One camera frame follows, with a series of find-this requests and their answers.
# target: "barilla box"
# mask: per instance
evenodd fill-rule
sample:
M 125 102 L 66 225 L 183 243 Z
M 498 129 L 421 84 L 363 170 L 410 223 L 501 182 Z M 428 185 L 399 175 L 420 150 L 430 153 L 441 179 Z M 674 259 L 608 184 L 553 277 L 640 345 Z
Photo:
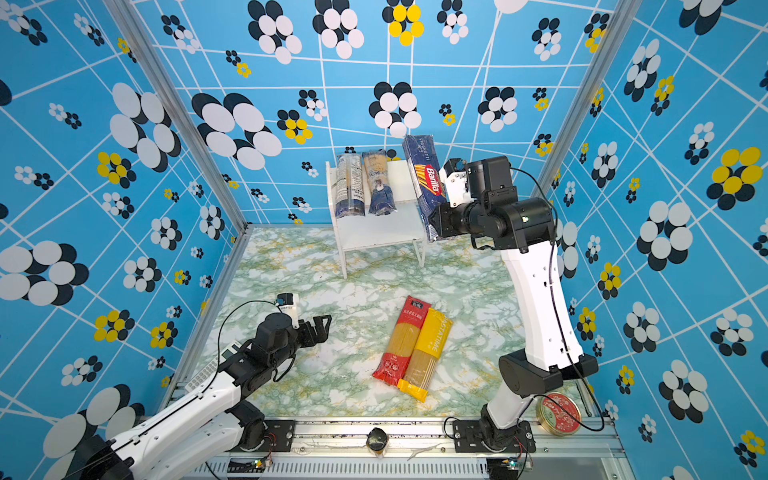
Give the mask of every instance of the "barilla box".
M 424 319 L 426 319 L 431 306 L 432 304 L 430 303 L 408 295 L 406 304 L 402 306 L 400 316 L 395 324 L 396 330 L 397 325 L 400 323 L 410 323 L 421 330 L 422 325 L 424 324 Z M 413 336 L 413 338 L 406 337 L 402 339 L 402 344 L 399 344 L 399 348 L 407 349 L 407 351 L 401 352 L 403 354 L 407 353 L 407 355 L 396 355 L 388 352 L 384 353 L 382 355 L 382 360 L 379 363 L 379 368 L 373 373 L 373 377 L 387 382 L 392 386 L 397 386 L 400 379 L 406 374 L 406 368 L 408 367 L 408 362 L 411 360 L 413 347 L 416 345 L 418 338 L 419 336 L 417 334 L 416 336 Z
M 432 135 L 406 135 L 406 139 L 402 141 L 402 149 L 411 172 L 413 187 L 416 189 L 419 212 L 427 232 L 427 239 L 430 242 L 442 240 L 429 223 L 429 214 L 439 204 L 448 201 L 445 197 L 445 189 L 440 183 L 440 163 Z

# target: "black mounting plate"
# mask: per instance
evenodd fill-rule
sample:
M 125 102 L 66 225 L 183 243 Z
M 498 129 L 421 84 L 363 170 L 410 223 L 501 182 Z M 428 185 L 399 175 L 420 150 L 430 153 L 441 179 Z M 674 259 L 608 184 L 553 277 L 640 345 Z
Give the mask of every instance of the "black mounting plate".
M 290 452 L 293 445 L 293 433 L 296 429 L 296 420 L 264 420 L 266 431 L 264 432 L 264 443 L 259 445 L 254 452 L 268 452 L 270 450 L 270 433 L 277 438 L 277 444 L 272 447 L 272 452 Z M 244 452 L 239 446 L 231 449 L 230 452 Z
M 528 450 L 528 453 L 536 452 L 531 424 L 523 420 L 517 427 L 519 432 L 516 437 L 523 442 L 523 452 L 525 450 Z M 515 455 L 520 453 L 520 445 L 515 440 L 512 440 L 503 452 L 494 452 L 486 448 L 482 442 L 480 421 L 477 420 L 456 420 L 453 422 L 453 432 L 456 436 L 453 445 L 458 453 L 514 453 Z

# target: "yellow circle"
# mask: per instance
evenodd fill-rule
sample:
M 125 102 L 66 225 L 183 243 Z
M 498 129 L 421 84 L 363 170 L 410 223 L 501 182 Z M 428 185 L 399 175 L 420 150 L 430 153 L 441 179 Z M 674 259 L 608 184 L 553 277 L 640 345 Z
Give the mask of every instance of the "yellow circle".
M 392 15 L 395 17 L 396 21 L 402 22 L 406 19 L 406 16 L 408 16 L 408 10 L 406 10 L 406 7 L 403 5 L 397 5 L 392 11 Z
M 758 147 L 749 147 L 741 154 L 742 165 L 754 165 L 760 159 L 761 153 Z
M 415 22 L 416 20 L 419 20 L 422 17 L 422 10 L 419 8 L 418 5 L 411 5 L 408 7 L 408 20 L 411 22 Z
M 718 167 L 712 172 L 712 181 L 716 184 L 722 184 L 728 177 L 730 177 L 730 169 L 728 167 Z
M 745 184 L 755 184 L 763 178 L 763 169 L 757 165 L 750 165 L 741 172 L 741 180 Z
M 411 25 L 411 33 L 417 38 L 424 35 L 424 24 L 421 22 L 413 22 L 413 25 Z
M 400 43 L 403 47 L 407 47 L 413 43 L 413 33 L 410 31 L 404 31 L 400 34 Z
M 726 167 L 732 167 L 733 165 L 736 164 L 737 161 L 739 161 L 739 151 L 737 149 L 731 148 L 730 150 L 728 150 L 726 153 L 723 154 L 722 163 Z
M 741 190 L 742 185 L 744 185 L 744 182 L 742 182 L 739 177 L 731 177 L 723 183 L 723 190 L 728 194 L 735 194 L 737 191 Z
M 392 22 L 389 24 L 389 34 L 395 38 L 399 37 L 402 33 L 402 25 L 398 22 Z

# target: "tin lid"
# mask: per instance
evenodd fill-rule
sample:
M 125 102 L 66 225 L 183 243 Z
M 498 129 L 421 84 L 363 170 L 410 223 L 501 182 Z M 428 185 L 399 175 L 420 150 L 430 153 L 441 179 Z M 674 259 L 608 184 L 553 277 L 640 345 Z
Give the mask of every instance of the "tin lid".
M 579 430 L 580 425 L 568 416 L 563 410 L 573 415 L 579 422 L 581 412 L 576 403 L 562 393 L 549 393 L 549 397 L 541 397 L 536 405 L 536 416 L 541 426 L 552 435 L 573 435 Z

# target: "robotic arm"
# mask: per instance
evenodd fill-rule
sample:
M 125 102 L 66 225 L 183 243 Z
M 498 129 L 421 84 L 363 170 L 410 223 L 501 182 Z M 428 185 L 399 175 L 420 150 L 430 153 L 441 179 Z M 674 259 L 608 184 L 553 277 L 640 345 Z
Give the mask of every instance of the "robotic arm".
M 550 392 L 563 380 L 589 376 L 597 360 L 585 354 L 569 322 L 557 261 L 552 209 L 545 199 L 519 200 L 507 157 L 466 164 L 452 158 L 440 170 L 448 203 L 432 212 L 429 222 L 440 237 L 468 234 L 493 239 L 479 250 L 500 250 L 518 295 L 525 348 L 498 360 L 503 382 L 496 397 L 483 406 L 483 442 L 492 450 L 506 448 L 520 434 L 517 424 L 525 397 Z
M 237 445 L 257 448 L 264 440 L 264 415 L 248 396 L 271 379 L 279 382 L 299 348 L 328 340 L 331 316 L 316 316 L 310 325 L 298 319 L 297 303 L 294 295 L 280 294 L 280 313 L 267 315 L 254 338 L 166 409 L 108 441 L 94 436 L 80 444 L 65 478 L 175 480 L 190 465 Z M 277 377 L 277 368 L 288 359 L 288 369 Z

